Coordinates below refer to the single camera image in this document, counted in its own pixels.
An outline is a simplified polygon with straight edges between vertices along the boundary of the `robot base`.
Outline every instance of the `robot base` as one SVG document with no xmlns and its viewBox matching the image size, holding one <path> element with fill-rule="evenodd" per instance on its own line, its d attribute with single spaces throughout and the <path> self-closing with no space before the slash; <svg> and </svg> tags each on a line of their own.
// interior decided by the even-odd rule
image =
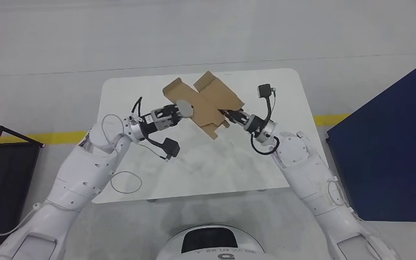
<svg viewBox="0 0 416 260">
<path fill-rule="evenodd" d="M 169 260 L 189 251 L 219 247 L 264 252 L 261 245 L 244 231 L 223 225 L 206 225 L 184 230 L 172 237 L 156 260 Z"/>
</svg>

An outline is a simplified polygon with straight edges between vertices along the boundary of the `gray floor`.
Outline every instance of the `gray floor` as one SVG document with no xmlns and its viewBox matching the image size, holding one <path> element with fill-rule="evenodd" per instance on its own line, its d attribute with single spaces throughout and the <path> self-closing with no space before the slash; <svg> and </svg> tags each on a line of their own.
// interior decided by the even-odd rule
<svg viewBox="0 0 416 260">
<path fill-rule="evenodd" d="M 416 68 L 415 11 L 412 0 L 1 1 L 0 124 L 25 134 L 86 131 L 107 79 L 263 68 L 295 69 L 313 114 L 353 112 Z M 43 150 L 27 208 L 46 197 L 71 148 Z M 175 231 L 229 220 L 265 242 L 267 229 L 276 231 L 267 241 L 280 257 L 325 259 L 322 234 L 290 189 L 256 194 L 250 200 L 264 198 L 265 206 L 242 219 L 234 213 L 252 201 L 224 196 L 180 212 L 173 203 L 183 201 L 92 205 L 71 231 L 66 258 L 151 259 Z M 197 204 L 212 213 L 183 216 Z M 160 229 L 140 219 L 162 219 L 169 207 L 174 218 Z M 376 225 L 402 259 L 414 259 L 413 223 Z M 138 240 L 152 228 L 154 236 Z"/>
</svg>

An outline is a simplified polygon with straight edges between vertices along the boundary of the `cable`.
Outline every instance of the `cable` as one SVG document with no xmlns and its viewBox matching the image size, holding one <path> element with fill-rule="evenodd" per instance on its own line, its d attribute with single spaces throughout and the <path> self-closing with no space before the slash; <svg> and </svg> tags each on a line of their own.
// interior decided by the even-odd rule
<svg viewBox="0 0 416 260">
<path fill-rule="evenodd" d="M 3 234 L 0 234 L 0 237 L 4 237 L 4 236 L 6 236 L 6 235 L 9 235 L 9 234 L 11 234 L 11 233 L 13 233 L 13 232 L 15 232 L 16 230 L 18 230 L 18 228 L 20 228 L 20 226 L 26 221 L 26 219 L 29 217 L 29 216 L 31 216 L 35 211 L 38 211 L 40 208 L 41 208 L 41 206 L 42 206 L 42 204 L 40 204 L 40 203 L 35 203 L 34 205 L 33 205 L 33 208 L 32 208 L 32 210 L 29 212 L 29 213 L 27 213 L 27 215 L 23 218 L 23 220 L 21 220 L 21 222 L 14 228 L 14 229 L 12 229 L 12 230 L 10 230 L 9 232 L 6 232 L 6 233 L 3 233 Z"/>
<path fill-rule="evenodd" d="M 142 98 L 139 98 L 138 99 L 138 101 L 136 102 L 136 104 L 134 105 L 134 107 L 133 107 L 133 109 L 135 109 L 136 108 L 136 106 L 138 105 L 139 107 L 140 107 L 140 101 L 141 101 L 141 99 Z M 113 148 L 114 148 L 114 150 L 116 151 L 116 158 L 117 158 L 117 161 L 118 161 L 118 157 L 119 157 L 119 153 L 118 153 L 118 151 L 117 151 L 117 148 L 116 148 L 116 146 L 114 145 L 114 143 L 112 143 L 112 142 L 110 142 L 110 140 L 109 140 L 109 138 L 108 138 L 108 136 L 107 136 L 107 133 L 105 132 L 105 130 L 104 130 L 104 120 L 108 117 L 108 116 L 115 116 L 119 121 L 120 121 L 120 123 L 121 123 L 121 125 L 122 125 L 122 133 L 124 133 L 124 124 L 123 124 L 123 121 L 122 121 L 122 119 L 119 117 L 119 116 L 117 116 L 116 114 L 107 114 L 107 115 L 105 115 L 104 117 L 103 117 L 103 119 L 102 119 L 102 121 L 101 121 L 101 130 L 103 131 L 103 134 L 104 134 L 104 137 L 105 137 L 105 140 L 109 143 L 109 145 L 110 146 L 112 146 Z M 138 178 L 139 180 L 140 180 L 140 185 L 139 185 L 139 187 L 137 188 L 137 189 L 135 189 L 134 191 L 132 191 L 132 192 L 124 192 L 124 191 L 120 191 L 120 190 L 118 190 L 117 188 L 115 188 L 114 187 L 114 185 L 112 184 L 112 179 L 115 177 L 115 176 L 117 176 L 118 174 L 121 174 L 121 173 L 124 173 L 124 172 L 126 172 L 126 173 L 128 173 L 128 174 L 131 174 L 131 175 L 133 175 L 133 176 L 135 176 L 136 178 Z M 132 173 L 132 172 L 129 172 L 129 171 L 121 171 L 121 172 L 117 172 L 117 173 L 115 173 L 113 176 L 111 176 L 111 179 L 110 179 L 110 185 L 111 185 L 111 187 L 116 191 L 116 192 L 118 192 L 118 193 L 121 193 L 121 194 L 131 194 L 131 193 L 134 193 L 134 192 L 136 192 L 136 191 L 138 191 L 138 190 L 140 190 L 140 188 L 142 187 L 142 185 L 143 185 L 143 180 L 140 178 L 140 177 L 138 177 L 136 174 L 134 174 L 134 173 Z"/>
<path fill-rule="evenodd" d="M 139 179 L 139 180 L 140 180 L 140 186 L 139 186 L 137 189 L 135 189 L 134 191 L 131 191 L 131 192 L 120 191 L 120 190 L 116 189 L 116 188 L 114 187 L 114 185 L 112 184 L 112 179 L 113 179 L 114 177 L 116 177 L 118 174 L 122 174 L 122 173 L 124 173 L 124 172 L 127 172 L 127 173 L 129 173 L 129 174 L 131 174 L 131 175 L 135 176 L 137 179 Z M 114 175 L 111 177 L 111 179 L 110 179 L 110 184 L 111 184 L 111 187 L 112 187 L 112 188 L 113 188 L 116 192 L 119 192 L 119 193 L 122 193 L 122 194 L 130 194 L 130 193 L 134 193 L 134 192 L 136 192 L 136 191 L 140 190 L 140 188 L 141 188 L 141 187 L 142 187 L 142 185 L 143 185 L 143 181 L 142 181 L 142 179 L 141 179 L 140 177 L 138 177 L 136 174 L 134 174 L 134 173 L 132 173 L 132 172 L 129 172 L 129 171 L 121 171 L 121 172 L 118 172 L 118 173 L 114 174 Z"/>
<path fill-rule="evenodd" d="M 331 195 L 331 193 L 330 193 L 330 184 L 331 183 L 335 183 L 335 185 L 337 185 L 337 188 L 338 188 L 338 191 L 339 191 L 339 194 L 341 195 L 341 199 L 342 199 L 342 201 L 343 201 L 343 203 L 342 204 L 338 204 L 334 199 L 333 199 L 333 197 L 332 197 L 332 195 Z M 329 180 L 328 181 L 328 186 L 327 186 L 327 191 L 328 191 L 328 195 L 329 195 L 329 197 L 331 198 L 331 200 L 332 200 L 332 202 L 334 203 L 334 204 L 336 204 L 337 206 L 342 206 L 342 205 L 346 205 L 347 207 L 350 207 L 350 205 L 349 205 L 349 203 L 348 203 L 348 201 L 346 200 L 346 198 L 345 198 L 345 195 L 344 195 L 344 193 L 343 193 L 343 191 L 341 190 L 341 186 L 339 185 L 339 183 L 338 183 L 338 180 L 337 179 L 334 179 L 334 180 Z M 351 212 L 351 214 L 352 214 L 352 216 L 354 216 L 357 220 L 359 220 L 359 221 L 362 221 L 362 222 L 365 222 L 366 223 L 366 225 L 368 225 L 368 226 L 370 226 L 372 229 L 373 229 L 373 231 L 372 231 L 372 233 L 373 234 L 375 234 L 375 237 L 378 237 L 390 250 L 392 250 L 392 251 L 394 251 L 394 253 L 396 254 L 396 256 L 397 256 L 397 259 L 400 259 L 400 256 L 398 255 L 398 253 L 397 253 L 397 251 L 391 246 L 391 245 L 389 245 L 388 243 L 386 243 L 386 241 L 385 241 L 385 239 L 383 238 L 383 236 L 382 236 L 382 234 L 380 233 L 380 231 L 378 230 L 378 228 L 377 227 L 374 227 L 373 225 L 371 225 L 370 223 L 368 223 L 367 221 L 365 221 L 364 219 L 362 219 L 362 218 L 360 218 L 359 216 L 358 216 L 358 214 L 355 212 L 355 211 L 352 211 Z M 380 257 L 378 256 L 378 255 L 375 255 L 372 251 L 371 251 L 371 249 L 369 248 L 370 246 L 371 246 L 371 244 L 370 244 L 370 242 L 367 240 L 367 238 L 366 237 L 364 237 L 363 236 L 363 238 L 365 239 L 365 249 L 367 249 L 367 251 L 368 251 L 368 253 L 375 259 L 375 260 L 380 260 Z"/>
<path fill-rule="evenodd" d="M 145 146 L 145 145 L 143 145 L 143 144 L 138 144 L 139 146 L 142 146 L 142 147 L 144 147 L 144 148 L 146 148 L 146 149 L 149 149 L 152 153 L 154 153 L 156 156 L 158 156 L 159 158 L 162 158 L 162 159 L 165 159 L 163 156 L 161 156 L 161 155 L 159 155 L 159 154 L 157 154 L 157 152 L 155 152 L 155 151 L 153 151 L 151 148 L 149 148 L 149 147 L 147 147 L 147 146 Z"/>
<path fill-rule="evenodd" d="M 342 204 L 338 204 L 335 200 L 334 200 L 334 198 L 332 198 L 332 195 L 331 195 L 331 192 L 330 192 L 330 184 L 331 183 L 335 183 L 335 185 L 337 186 L 337 189 L 338 189 L 338 191 L 339 191 L 339 193 L 341 193 L 341 189 L 340 189 L 340 187 L 339 187 L 339 185 L 338 185 L 338 181 L 335 181 L 335 180 L 329 180 L 328 181 L 328 186 L 326 187 L 326 190 L 328 191 L 328 195 L 329 195 L 329 197 L 331 198 L 331 201 L 334 203 L 334 204 L 336 204 L 337 206 L 342 206 L 342 205 L 344 205 L 345 204 L 345 199 L 344 198 L 341 198 L 342 199 L 342 201 L 343 201 L 343 203 Z"/>
<path fill-rule="evenodd" d="M 274 96 L 274 101 L 273 101 L 272 113 L 274 110 L 274 105 L 276 104 L 276 92 L 275 91 L 273 91 L 273 96 Z"/>
<path fill-rule="evenodd" d="M 273 147 L 273 149 L 272 150 L 270 150 L 270 151 L 268 151 L 268 152 L 263 152 L 263 151 L 259 151 L 255 146 L 254 146 L 254 134 L 252 133 L 251 134 L 251 137 L 250 137 L 250 142 L 251 142 L 251 144 L 252 144 L 252 148 L 254 149 L 254 151 L 256 151 L 257 153 L 259 153 L 259 154 L 261 154 L 261 155 L 271 155 L 272 153 L 274 153 L 277 149 L 278 149 L 278 147 L 279 147 L 279 145 L 280 145 L 280 141 L 279 141 L 279 138 L 277 138 L 276 136 L 274 136 L 274 140 L 276 140 L 276 145 Z"/>
</svg>

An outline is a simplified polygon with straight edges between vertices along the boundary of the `cardboard box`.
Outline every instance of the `cardboard box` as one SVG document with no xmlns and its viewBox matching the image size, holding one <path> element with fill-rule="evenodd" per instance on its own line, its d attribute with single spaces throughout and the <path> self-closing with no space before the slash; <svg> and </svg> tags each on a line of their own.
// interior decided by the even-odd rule
<svg viewBox="0 0 416 260">
<path fill-rule="evenodd" d="M 218 137 L 215 133 L 217 128 L 221 125 L 229 127 L 228 122 L 218 110 L 236 111 L 244 103 L 209 71 L 198 79 L 194 86 L 199 93 L 182 82 L 181 78 L 177 78 L 163 88 L 163 94 L 172 103 L 176 103 L 179 99 L 188 101 L 194 107 L 192 121 L 212 139 L 216 139 Z"/>
<path fill-rule="evenodd" d="M 237 111 L 244 105 L 226 84 L 209 71 L 202 75 L 194 86 L 217 109 Z"/>
</svg>

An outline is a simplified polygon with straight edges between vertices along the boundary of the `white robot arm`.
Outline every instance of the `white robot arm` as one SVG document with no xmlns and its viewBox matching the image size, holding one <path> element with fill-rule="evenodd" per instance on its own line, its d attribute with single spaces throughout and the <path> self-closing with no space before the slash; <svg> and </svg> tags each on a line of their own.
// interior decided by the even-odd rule
<svg viewBox="0 0 416 260">
<path fill-rule="evenodd" d="M 259 86 L 259 97 L 266 99 L 268 108 L 268 115 L 264 120 L 256 115 L 249 116 L 243 110 L 220 112 L 251 134 L 252 147 L 256 152 L 272 156 L 296 195 L 317 219 L 326 236 L 332 259 L 364 259 L 364 255 L 350 257 L 341 246 L 342 243 L 359 237 L 365 239 L 368 249 L 359 254 L 370 254 L 373 258 L 382 260 L 399 259 L 393 249 L 361 226 L 354 217 L 351 208 L 345 204 L 338 185 L 330 185 L 337 183 L 336 177 L 307 137 L 302 133 L 280 133 L 277 124 L 270 120 L 272 109 L 269 97 L 272 93 L 274 90 L 270 85 Z M 139 111 L 140 102 L 141 99 L 136 103 Z M 176 105 L 156 109 L 145 116 L 140 113 L 133 114 L 135 107 L 131 116 L 120 119 L 122 130 L 120 126 L 109 123 L 96 124 L 91 128 L 61 166 L 46 201 L 35 205 L 36 212 L 33 217 L 0 246 L 0 259 L 61 259 L 66 236 L 77 215 L 111 180 L 131 142 L 149 140 L 166 152 L 166 158 L 162 157 L 165 160 L 177 155 L 177 142 L 167 138 L 160 144 L 148 135 L 174 126 L 182 118 L 190 117 L 192 107 L 186 101 L 178 101 Z M 271 147 L 270 151 L 259 151 L 254 146 L 254 140 Z M 170 255 L 169 259 L 273 259 L 271 255 L 256 253 L 247 248 L 220 248 L 207 250 L 204 254 L 200 254 L 200 251 Z M 164 259 L 163 255 L 166 254 L 160 253 L 158 259 Z"/>
<path fill-rule="evenodd" d="M 259 98 L 266 99 L 266 119 L 262 120 L 256 115 L 249 116 L 243 110 L 223 110 L 222 113 L 251 134 L 252 147 L 256 152 L 272 156 L 294 193 L 312 212 L 322 228 L 332 259 L 367 259 L 365 257 L 369 254 L 370 258 L 375 259 L 399 259 L 394 249 L 359 223 L 358 217 L 341 196 L 338 179 L 309 139 L 302 132 L 295 135 L 281 133 L 277 123 L 270 120 L 272 110 L 269 97 L 272 93 L 276 95 L 275 90 L 269 84 L 264 84 L 259 86 L 258 91 Z M 253 139 L 263 146 L 271 146 L 270 151 L 259 151 L 255 148 Z M 349 257 L 348 252 L 343 251 L 343 243 L 360 238 L 364 239 L 367 250 L 355 251 L 354 257 Z"/>
<path fill-rule="evenodd" d="M 141 98 L 132 114 L 121 125 L 105 121 L 94 125 L 76 145 L 57 174 L 53 188 L 44 203 L 34 205 L 32 218 L 12 233 L 0 246 L 0 259 L 62 259 L 66 237 L 81 210 L 105 188 L 129 149 L 130 143 L 143 140 L 162 148 L 169 160 L 176 157 L 179 145 L 166 138 L 160 144 L 149 134 L 177 125 L 192 116 L 186 101 L 155 109 L 140 115 Z"/>
</svg>

